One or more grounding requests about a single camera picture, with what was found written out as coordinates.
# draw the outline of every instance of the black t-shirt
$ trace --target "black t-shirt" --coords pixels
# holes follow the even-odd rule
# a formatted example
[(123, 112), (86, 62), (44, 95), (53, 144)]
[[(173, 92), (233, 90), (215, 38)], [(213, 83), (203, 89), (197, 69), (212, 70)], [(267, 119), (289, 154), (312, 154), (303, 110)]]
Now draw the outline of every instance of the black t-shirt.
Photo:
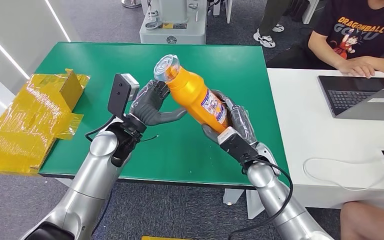
[(330, 0), (314, 31), (345, 59), (384, 54), (384, 7), (373, 10), (368, 0)]

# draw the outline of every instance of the human hand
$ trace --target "human hand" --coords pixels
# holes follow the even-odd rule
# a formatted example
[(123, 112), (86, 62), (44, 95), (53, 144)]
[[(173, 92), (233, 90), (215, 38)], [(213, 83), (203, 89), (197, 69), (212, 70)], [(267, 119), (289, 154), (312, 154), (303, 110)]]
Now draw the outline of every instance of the human hand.
[(131, 104), (129, 114), (135, 116), (146, 126), (155, 126), (181, 119), (187, 113), (183, 107), (172, 112), (160, 112), (169, 93), (169, 87), (165, 82), (150, 80), (137, 94), (136, 99)]
[(344, 60), (336, 66), (336, 69), (343, 74), (351, 74), (355, 77), (366, 77), (369, 79), (375, 75), (375, 69), (364, 56)]
[[(211, 90), (218, 99), (226, 106), (227, 109), (227, 122), (230, 127), (233, 127), (239, 135), (249, 144), (254, 144), (257, 142), (254, 128), (250, 122), (248, 112), (243, 106), (236, 105), (230, 97), (223, 94), (218, 90)], [(217, 137), (219, 134), (214, 131), (207, 124), (202, 125), (202, 130), (204, 134), (211, 139), (213, 142), (218, 143)]]

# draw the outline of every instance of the sneaker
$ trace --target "sneaker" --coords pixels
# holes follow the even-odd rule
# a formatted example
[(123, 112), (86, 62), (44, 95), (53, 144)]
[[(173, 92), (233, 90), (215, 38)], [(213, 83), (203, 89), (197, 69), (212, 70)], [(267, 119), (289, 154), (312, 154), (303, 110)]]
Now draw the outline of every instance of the sneaker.
[(276, 43), (273, 41), (271, 36), (261, 36), (260, 35), (260, 30), (257, 29), (257, 32), (254, 33), (254, 40), (259, 42), (263, 47), (266, 48), (274, 48), (276, 47)]
[(276, 24), (275, 27), (273, 27), (273, 32), (275, 33), (280, 33), (280, 32), (283, 32), (285, 30), (284, 26), (280, 25), (279, 23)]

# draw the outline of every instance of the bottle label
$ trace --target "bottle label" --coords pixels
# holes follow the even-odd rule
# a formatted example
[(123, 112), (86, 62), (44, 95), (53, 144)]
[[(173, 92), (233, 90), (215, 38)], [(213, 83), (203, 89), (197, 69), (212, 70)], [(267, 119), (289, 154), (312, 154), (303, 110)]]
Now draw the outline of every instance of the bottle label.
[(206, 91), (204, 100), (201, 106), (207, 110), (219, 123), (223, 123), (226, 119), (226, 107), (209, 89)]

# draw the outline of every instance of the laptop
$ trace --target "laptop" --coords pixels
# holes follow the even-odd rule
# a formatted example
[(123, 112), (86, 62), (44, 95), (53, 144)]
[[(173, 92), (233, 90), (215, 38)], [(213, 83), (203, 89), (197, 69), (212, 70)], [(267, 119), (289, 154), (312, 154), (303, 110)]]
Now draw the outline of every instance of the laptop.
[(318, 76), (333, 117), (384, 120), (384, 77)]

